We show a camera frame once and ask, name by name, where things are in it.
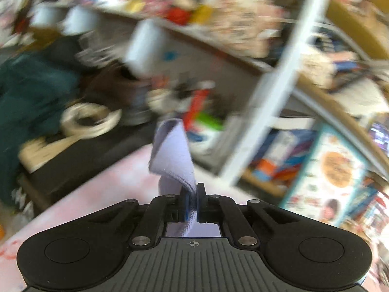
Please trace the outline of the white bookshelf frame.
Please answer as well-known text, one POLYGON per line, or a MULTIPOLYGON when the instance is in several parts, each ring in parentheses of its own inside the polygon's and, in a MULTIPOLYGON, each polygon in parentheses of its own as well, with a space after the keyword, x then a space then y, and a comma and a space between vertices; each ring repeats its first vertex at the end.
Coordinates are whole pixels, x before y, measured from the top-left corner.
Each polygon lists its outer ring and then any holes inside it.
MULTIPOLYGON (((235 185, 241 178, 256 148, 264 142, 272 118, 281 112, 290 97, 300 101, 309 111, 344 135, 363 154, 376 173, 388 177, 388 158, 370 141, 356 121, 298 71, 302 63, 303 47, 312 39, 314 29, 318 26, 318 21, 324 18, 329 4, 330 0, 304 0, 286 49, 274 68, 244 59, 231 51, 222 51, 228 59, 245 66, 252 74, 261 74, 254 90, 249 92, 241 134, 231 155, 217 169, 218 177, 226 185, 235 185)), ((182 37, 192 38, 198 46, 219 49, 211 40, 195 35, 191 30, 173 27, 165 20, 142 19, 137 15, 111 9, 106 14, 111 18, 136 21, 122 56, 123 62, 137 76, 146 76, 156 66, 157 57, 168 40, 167 34, 181 34, 182 37)))

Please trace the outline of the pink and lilac sweater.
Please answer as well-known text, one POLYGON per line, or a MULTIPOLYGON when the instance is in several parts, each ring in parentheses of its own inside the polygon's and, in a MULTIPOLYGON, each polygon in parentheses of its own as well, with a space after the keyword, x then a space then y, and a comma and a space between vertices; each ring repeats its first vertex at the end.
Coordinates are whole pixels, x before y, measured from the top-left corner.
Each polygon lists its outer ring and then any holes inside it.
POLYGON ((196 220, 196 180, 188 140, 181 119, 168 119, 155 133, 149 162, 150 173, 159 175, 161 195, 186 192, 184 221, 169 222, 167 237, 218 237, 219 227, 196 220))

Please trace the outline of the red tassel charm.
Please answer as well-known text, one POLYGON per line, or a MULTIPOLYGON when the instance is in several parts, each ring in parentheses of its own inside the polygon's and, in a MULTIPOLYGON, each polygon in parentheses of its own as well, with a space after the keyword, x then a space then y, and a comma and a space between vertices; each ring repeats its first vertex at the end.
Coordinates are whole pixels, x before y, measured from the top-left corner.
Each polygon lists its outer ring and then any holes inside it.
POLYGON ((194 92, 194 96, 191 99, 189 109, 183 118, 183 124, 186 131, 188 131, 191 128, 193 121, 196 119, 197 115, 201 112, 203 103, 205 102, 210 91, 211 91, 210 88, 203 88, 203 89, 198 89, 194 92))

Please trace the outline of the black box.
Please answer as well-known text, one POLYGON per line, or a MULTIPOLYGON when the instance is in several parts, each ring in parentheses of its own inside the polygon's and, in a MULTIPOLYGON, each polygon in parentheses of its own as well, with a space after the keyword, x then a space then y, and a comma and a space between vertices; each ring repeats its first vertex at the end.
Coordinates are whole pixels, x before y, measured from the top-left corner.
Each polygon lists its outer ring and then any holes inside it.
POLYGON ((156 121, 135 127, 116 126, 99 137, 79 140, 34 170, 21 161, 18 184, 38 216, 83 183, 124 157, 150 144, 156 121))

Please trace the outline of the pink checked tablecloth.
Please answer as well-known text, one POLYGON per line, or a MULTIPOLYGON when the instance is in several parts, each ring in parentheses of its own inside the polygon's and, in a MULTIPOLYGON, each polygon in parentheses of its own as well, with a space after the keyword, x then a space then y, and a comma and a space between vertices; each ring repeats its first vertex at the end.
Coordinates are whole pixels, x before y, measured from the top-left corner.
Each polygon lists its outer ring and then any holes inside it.
POLYGON ((147 204, 159 195, 159 176, 148 171, 152 146, 145 145, 72 191, 1 245, 1 291, 26 285, 17 267, 20 245, 40 231, 61 225, 129 198, 147 204))

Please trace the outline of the teal children's character book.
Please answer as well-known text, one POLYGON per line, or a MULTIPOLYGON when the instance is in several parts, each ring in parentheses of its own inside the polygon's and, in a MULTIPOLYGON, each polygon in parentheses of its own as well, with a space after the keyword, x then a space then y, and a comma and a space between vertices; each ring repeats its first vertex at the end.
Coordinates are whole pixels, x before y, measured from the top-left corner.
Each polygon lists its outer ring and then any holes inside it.
POLYGON ((323 125, 279 207, 338 227, 367 167, 368 161, 343 135, 323 125))

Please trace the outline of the white and orange usmile box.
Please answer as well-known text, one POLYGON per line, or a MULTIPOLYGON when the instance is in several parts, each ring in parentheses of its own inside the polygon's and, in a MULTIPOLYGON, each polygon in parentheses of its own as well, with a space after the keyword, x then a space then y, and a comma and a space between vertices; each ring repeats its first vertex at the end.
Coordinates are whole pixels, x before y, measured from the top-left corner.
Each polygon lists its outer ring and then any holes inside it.
POLYGON ((253 175, 270 181, 306 134, 305 130, 280 130, 263 156, 256 163, 253 175))

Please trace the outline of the dark green cloth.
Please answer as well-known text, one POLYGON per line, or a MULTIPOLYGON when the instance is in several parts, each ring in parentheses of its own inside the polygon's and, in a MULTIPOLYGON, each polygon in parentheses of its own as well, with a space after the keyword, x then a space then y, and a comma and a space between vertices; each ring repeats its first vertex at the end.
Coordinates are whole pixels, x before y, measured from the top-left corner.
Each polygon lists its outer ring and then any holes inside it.
POLYGON ((77 95, 80 74, 24 52, 1 64, 1 202, 14 206, 21 146, 59 131, 65 107, 77 95))

